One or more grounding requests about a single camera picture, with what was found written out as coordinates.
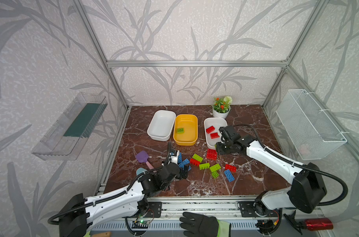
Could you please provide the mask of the blue lego brick upright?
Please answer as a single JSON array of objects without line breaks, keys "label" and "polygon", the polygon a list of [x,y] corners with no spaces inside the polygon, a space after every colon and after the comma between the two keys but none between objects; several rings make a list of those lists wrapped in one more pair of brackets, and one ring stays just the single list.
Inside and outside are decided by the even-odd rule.
[{"label": "blue lego brick upright", "polygon": [[180,163],[182,163],[182,153],[181,152],[178,153],[178,158],[177,158],[177,164],[179,165]]}]

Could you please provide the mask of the blue lego brick right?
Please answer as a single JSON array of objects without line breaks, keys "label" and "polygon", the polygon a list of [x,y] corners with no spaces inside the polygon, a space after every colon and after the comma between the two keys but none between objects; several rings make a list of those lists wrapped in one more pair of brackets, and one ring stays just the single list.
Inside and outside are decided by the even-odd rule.
[{"label": "blue lego brick right", "polygon": [[235,178],[234,178],[232,172],[231,172],[230,170],[228,170],[228,169],[226,169],[226,170],[224,171],[224,175],[225,175],[225,177],[227,178],[227,180],[228,180],[229,182],[233,182],[233,181],[235,180]]}]

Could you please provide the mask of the purple pink toy spatula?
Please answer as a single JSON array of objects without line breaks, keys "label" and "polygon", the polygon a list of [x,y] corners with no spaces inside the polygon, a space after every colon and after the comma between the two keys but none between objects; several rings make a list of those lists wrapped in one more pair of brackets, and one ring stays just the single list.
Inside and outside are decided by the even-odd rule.
[{"label": "purple pink toy spatula", "polygon": [[149,155],[146,151],[141,151],[136,154],[136,160],[141,164],[146,164],[149,169],[154,169],[154,166],[148,161]]}]

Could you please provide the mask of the small green lego square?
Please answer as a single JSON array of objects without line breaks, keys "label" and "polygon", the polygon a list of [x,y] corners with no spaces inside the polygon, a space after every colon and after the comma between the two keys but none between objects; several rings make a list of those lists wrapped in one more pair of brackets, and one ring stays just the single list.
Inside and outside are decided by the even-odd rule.
[{"label": "small green lego square", "polygon": [[217,179],[217,178],[219,177],[218,171],[212,172],[211,175],[212,175],[212,177],[213,177],[214,179]]}]

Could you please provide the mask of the green lego brick top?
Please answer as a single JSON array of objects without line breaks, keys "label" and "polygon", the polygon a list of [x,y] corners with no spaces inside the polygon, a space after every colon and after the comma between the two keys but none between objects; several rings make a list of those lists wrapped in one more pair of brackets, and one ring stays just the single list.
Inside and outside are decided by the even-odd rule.
[{"label": "green lego brick top", "polygon": [[200,163],[203,161],[203,158],[197,154],[194,154],[192,156],[192,159],[199,161]]}]

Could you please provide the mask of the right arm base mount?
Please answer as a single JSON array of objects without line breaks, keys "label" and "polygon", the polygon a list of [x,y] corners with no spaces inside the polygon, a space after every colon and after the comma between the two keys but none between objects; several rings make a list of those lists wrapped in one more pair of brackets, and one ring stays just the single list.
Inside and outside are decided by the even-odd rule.
[{"label": "right arm base mount", "polygon": [[256,203],[252,200],[239,201],[237,207],[240,210],[242,217],[271,218],[278,217],[281,212],[280,209],[270,210],[262,203]]}]

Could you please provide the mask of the yellow rectangular bin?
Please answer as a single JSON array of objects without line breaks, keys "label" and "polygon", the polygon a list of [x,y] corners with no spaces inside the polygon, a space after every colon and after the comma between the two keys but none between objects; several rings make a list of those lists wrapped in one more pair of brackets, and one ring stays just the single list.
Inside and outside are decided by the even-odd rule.
[{"label": "yellow rectangular bin", "polygon": [[[178,128],[184,133],[176,133]],[[198,140],[198,118],[192,114],[180,114],[174,122],[173,139],[178,146],[193,146]]]}]

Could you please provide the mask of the green lego brick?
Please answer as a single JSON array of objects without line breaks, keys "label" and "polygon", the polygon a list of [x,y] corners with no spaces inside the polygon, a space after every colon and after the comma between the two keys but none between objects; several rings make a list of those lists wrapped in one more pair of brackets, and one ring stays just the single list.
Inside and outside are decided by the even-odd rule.
[{"label": "green lego brick", "polygon": [[221,166],[220,166],[220,164],[215,164],[213,166],[210,166],[209,169],[210,169],[211,173],[213,173],[213,172],[217,172],[218,170],[220,170]]},{"label": "green lego brick", "polygon": [[210,164],[209,163],[204,163],[204,164],[199,164],[199,169],[200,170],[205,170],[210,168]]},{"label": "green lego brick", "polygon": [[192,159],[199,161],[200,163],[203,161],[203,158],[197,154],[194,154],[192,156]]}]

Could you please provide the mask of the potted artificial flower plant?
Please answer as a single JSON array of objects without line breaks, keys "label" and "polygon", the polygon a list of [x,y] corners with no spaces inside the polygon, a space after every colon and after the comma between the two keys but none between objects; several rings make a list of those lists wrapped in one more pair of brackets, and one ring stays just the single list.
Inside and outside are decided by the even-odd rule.
[{"label": "potted artificial flower plant", "polygon": [[213,117],[214,118],[226,118],[231,110],[231,104],[233,99],[231,96],[225,96],[223,98],[216,97],[213,102]]}]

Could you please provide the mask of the blue lego brick middle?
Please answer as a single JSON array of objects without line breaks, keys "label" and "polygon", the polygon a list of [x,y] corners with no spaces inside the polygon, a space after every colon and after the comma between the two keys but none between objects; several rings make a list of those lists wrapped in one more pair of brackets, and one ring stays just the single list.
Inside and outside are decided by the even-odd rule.
[{"label": "blue lego brick middle", "polygon": [[184,170],[185,166],[189,166],[190,161],[188,159],[183,160],[178,166],[181,170]]}]

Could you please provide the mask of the red metal bottle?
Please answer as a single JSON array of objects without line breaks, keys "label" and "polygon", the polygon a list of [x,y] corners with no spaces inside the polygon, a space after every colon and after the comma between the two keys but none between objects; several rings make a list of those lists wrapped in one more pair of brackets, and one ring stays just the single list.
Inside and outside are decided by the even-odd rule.
[{"label": "red metal bottle", "polygon": [[304,225],[309,231],[332,230],[333,223],[328,218],[306,219]]}]

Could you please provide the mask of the black clamp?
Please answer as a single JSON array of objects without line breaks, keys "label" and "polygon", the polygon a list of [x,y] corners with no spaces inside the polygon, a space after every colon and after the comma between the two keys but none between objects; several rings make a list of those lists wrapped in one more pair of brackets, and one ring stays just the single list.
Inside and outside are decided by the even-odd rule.
[{"label": "black clamp", "polygon": [[285,217],[285,219],[289,222],[289,224],[290,224],[297,232],[299,232],[301,235],[303,235],[302,230],[303,230],[303,229],[306,229],[307,227],[306,227],[304,221],[297,221],[297,220],[295,219],[295,216],[296,216],[296,210],[295,210],[292,214],[290,214],[290,215],[284,214],[284,217]]}]

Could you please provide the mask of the left white rectangular bin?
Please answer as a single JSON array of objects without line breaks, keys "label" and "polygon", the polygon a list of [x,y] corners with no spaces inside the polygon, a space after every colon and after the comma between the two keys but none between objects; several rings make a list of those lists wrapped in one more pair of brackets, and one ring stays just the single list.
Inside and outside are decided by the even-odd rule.
[{"label": "left white rectangular bin", "polygon": [[175,119],[175,112],[158,110],[154,114],[148,127],[148,136],[156,141],[168,141],[172,133]]}]

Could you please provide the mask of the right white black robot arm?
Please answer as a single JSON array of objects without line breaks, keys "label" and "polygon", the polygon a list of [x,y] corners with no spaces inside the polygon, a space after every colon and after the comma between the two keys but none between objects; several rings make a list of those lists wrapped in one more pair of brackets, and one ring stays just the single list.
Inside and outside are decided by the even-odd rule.
[{"label": "right white black robot arm", "polygon": [[[219,155],[245,155],[275,171],[291,186],[276,191],[264,191],[255,198],[253,207],[259,216],[281,208],[312,213],[318,206],[329,206],[343,201],[348,194],[347,184],[339,177],[321,171],[313,163],[296,162],[264,145],[256,132],[242,137],[235,126],[219,128],[221,141],[216,144]],[[323,178],[335,180],[342,186],[341,194],[333,200],[322,201],[327,195]]]}]

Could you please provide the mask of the clear plastic wall shelf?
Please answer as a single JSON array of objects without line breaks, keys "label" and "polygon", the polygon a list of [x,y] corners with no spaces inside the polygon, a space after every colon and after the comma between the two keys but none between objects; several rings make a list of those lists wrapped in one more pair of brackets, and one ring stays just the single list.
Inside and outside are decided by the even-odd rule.
[{"label": "clear plastic wall shelf", "polygon": [[31,153],[44,161],[75,161],[108,106],[106,96],[78,93]]}]

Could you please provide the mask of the white rectangular bin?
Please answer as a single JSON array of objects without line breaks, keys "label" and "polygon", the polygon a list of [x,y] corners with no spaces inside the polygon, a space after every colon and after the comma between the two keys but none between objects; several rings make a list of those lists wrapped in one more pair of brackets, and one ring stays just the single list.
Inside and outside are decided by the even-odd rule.
[{"label": "white rectangular bin", "polygon": [[148,127],[148,136],[156,141],[168,141],[172,133],[175,119],[175,112],[158,110],[154,114]]},{"label": "white rectangular bin", "polygon": [[207,118],[204,120],[206,143],[209,149],[216,149],[217,142],[221,142],[219,129],[227,126],[227,121],[223,118]]}]

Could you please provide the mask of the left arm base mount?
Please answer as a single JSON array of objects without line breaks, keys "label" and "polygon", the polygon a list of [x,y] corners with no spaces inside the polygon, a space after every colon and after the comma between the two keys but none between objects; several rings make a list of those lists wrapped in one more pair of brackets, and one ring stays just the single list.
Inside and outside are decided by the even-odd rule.
[{"label": "left arm base mount", "polygon": [[163,203],[160,201],[150,201],[148,206],[137,214],[139,218],[160,218]]}]

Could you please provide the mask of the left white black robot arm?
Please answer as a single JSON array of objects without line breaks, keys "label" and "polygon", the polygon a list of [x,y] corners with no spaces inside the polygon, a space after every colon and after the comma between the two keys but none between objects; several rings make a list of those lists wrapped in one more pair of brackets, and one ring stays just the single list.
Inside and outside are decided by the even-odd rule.
[{"label": "left white black robot arm", "polygon": [[83,237],[93,228],[118,218],[142,217],[150,210],[148,199],[169,189],[174,180],[188,177],[188,164],[173,161],[171,144],[158,168],[143,170],[129,183],[112,192],[84,197],[73,196],[48,224],[59,227],[61,237]]}]

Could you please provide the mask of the right white rectangular bin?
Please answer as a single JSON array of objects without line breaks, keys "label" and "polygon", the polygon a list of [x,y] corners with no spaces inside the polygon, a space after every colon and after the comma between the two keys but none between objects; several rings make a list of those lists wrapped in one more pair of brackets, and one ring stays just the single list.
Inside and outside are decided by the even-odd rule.
[{"label": "right white rectangular bin", "polygon": [[221,142],[219,129],[227,126],[227,121],[223,118],[207,118],[204,120],[206,143],[209,149],[216,149],[217,142]]}]

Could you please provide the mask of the large red lego brick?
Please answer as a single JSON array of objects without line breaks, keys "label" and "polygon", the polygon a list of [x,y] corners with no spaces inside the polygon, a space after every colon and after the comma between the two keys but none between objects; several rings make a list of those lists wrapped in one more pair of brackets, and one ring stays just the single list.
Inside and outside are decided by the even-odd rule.
[{"label": "large red lego brick", "polygon": [[206,153],[206,159],[216,161],[217,160],[217,151],[214,149],[208,149],[207,153]]}]

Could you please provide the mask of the black work glove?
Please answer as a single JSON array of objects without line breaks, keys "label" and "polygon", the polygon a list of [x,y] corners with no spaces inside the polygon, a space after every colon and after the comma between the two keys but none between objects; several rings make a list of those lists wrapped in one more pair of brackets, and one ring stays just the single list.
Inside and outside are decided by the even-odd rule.
[{"label": "black work glove", "polygon": [[186,237],[230,237],[231,224],[213,216],[184,212],[180,227]]}]

